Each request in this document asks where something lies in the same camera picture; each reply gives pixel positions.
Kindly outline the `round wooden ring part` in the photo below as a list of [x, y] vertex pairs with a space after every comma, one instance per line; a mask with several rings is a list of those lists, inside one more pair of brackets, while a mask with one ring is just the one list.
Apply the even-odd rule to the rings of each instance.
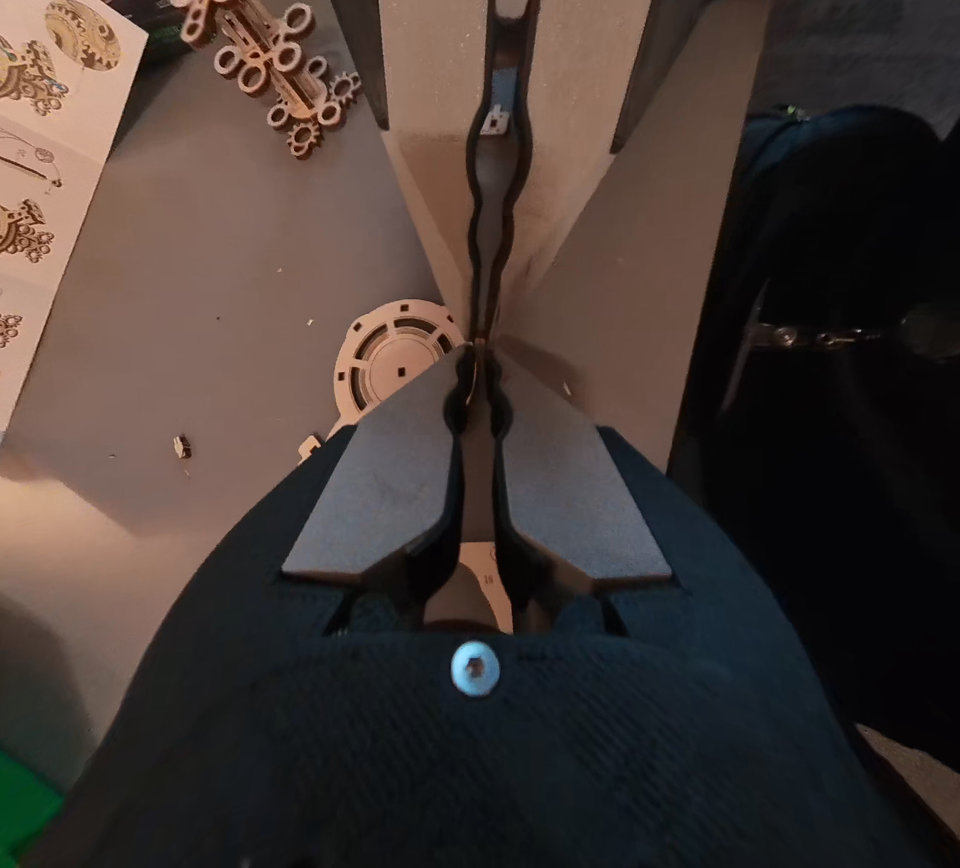
[[465, 342], [446, 307], [420, 299], [396, 300], [358, 316], [343, 340], [332, 375], [338, 418], [329, 432], [313, 432], [299, 445], [298, 465]]

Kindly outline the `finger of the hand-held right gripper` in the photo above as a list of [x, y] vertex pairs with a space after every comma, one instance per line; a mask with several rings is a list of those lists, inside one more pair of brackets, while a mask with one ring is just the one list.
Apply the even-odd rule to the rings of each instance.
[[492, 339], [546, 275], [614, 160], [653, 0], [529, 0], [513, 123], [518, 155], [487, 290]]
[[475, 163], [491, 90], [493, 1], [378, 0], [382, 139], [443, 303], [469, 340], [478, 325]]

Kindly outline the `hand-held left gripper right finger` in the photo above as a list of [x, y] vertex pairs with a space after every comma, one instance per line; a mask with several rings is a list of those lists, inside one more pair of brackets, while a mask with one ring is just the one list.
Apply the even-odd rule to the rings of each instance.
[[498, 573], [511, 602], [566, 602], [673, 572], [598, 428], [510, 358], [484, 355]]

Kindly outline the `green plastic bin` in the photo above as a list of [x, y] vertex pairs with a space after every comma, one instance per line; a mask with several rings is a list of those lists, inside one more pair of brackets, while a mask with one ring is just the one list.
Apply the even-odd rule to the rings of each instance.
[[64, 797], [27, 766], [1, 753], [1, 866], [18, 867]]

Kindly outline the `folded paper instruction leaflet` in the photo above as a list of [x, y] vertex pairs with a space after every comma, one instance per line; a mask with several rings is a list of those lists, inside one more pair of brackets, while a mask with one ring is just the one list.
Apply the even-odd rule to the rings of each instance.
[[147, 42], [103, 0], [1, 0], [1, 430], [27, 379]]

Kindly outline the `wooden sheet with peg outlines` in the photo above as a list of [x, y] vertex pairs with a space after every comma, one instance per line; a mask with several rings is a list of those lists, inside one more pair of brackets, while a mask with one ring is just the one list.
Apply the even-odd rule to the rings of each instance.
[[426, 602], [424, 626], [472, 626], [513, 634], [512, 606], [495, 556], [492, 542], [463, 542], [453, 573]]

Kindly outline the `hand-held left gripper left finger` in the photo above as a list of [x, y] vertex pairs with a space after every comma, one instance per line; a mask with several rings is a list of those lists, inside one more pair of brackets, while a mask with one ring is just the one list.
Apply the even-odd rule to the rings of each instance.
[[474, 346], [453, 350], [352, 428], [282, 563], [285, 578], [383, 595], [403, 618], [426, 615], [459, 564], [477, 362]]

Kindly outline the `white printed tag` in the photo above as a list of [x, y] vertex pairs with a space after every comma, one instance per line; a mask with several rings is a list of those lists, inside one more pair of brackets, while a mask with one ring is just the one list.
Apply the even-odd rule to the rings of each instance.
[[493, 138], [509, 134], [517, 101], [518, 72], [517, 67], [501, 67], [492, 71], [481, 136]]

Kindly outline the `assembled wooden loop model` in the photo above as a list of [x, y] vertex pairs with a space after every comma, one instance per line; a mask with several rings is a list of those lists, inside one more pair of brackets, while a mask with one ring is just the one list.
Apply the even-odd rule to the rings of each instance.
[[363, 93], [355, 71], [330, 76], [328, 59], [308, 57], [301, 43], [315, 28], [312, 7], [295, 2], [280, 15], [261, 0], [170, 0], [182, 14], [179, 36], [193, 49], [226, 39], [213, 58], [217, 74], [246, 96], [274, 91], [270, 129], [286, 133], [291, 155], [309, 158], [327, 131], [340, 128]]

